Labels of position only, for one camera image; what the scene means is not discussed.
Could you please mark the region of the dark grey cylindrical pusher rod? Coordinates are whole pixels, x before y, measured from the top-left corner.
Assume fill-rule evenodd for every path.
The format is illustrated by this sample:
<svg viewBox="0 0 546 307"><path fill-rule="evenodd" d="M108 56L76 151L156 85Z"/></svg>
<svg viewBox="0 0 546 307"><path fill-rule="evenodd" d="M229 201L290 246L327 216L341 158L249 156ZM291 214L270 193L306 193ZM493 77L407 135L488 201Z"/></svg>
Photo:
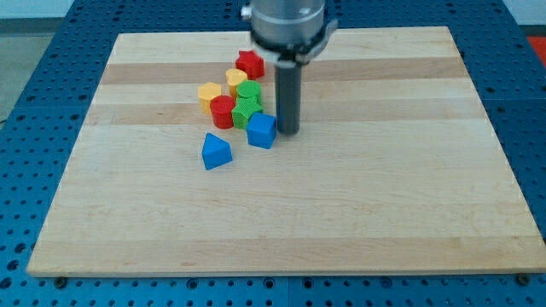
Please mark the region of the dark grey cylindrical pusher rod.
<svg viewBox="0 0 546 307"><path fill-rule="evenodd" d="M275 70L276 127L285 136L299 132L301 67L277 67Z"/></svg>

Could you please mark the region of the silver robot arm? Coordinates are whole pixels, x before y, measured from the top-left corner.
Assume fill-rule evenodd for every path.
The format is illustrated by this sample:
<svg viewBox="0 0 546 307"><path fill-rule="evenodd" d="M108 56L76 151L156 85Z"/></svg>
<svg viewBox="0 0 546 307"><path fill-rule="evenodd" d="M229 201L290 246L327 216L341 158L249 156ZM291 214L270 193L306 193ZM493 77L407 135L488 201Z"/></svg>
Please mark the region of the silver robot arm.
<svg viewBox="0 0 546 307"><path fill-rule="evenodd" d="M299 132L302 69L326 48L338 28L324 0L251 0L241 8L253 49L275 68L277 130Z"/></svg>

